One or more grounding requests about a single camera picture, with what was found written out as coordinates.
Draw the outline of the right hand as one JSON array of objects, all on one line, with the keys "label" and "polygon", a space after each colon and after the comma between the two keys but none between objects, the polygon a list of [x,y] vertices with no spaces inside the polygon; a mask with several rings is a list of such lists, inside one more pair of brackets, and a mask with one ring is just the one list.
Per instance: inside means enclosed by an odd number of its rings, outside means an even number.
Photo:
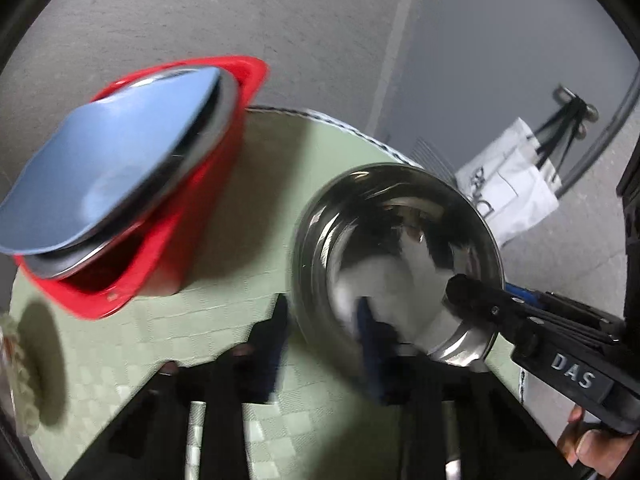
[{"label": "right hand", "polygon": [[574,466],[577,462],[610,478],[634,444],[636,435],[616,437],[600,429],[586,429],[582,424],[585,410],[575,404],[556,446]]}]

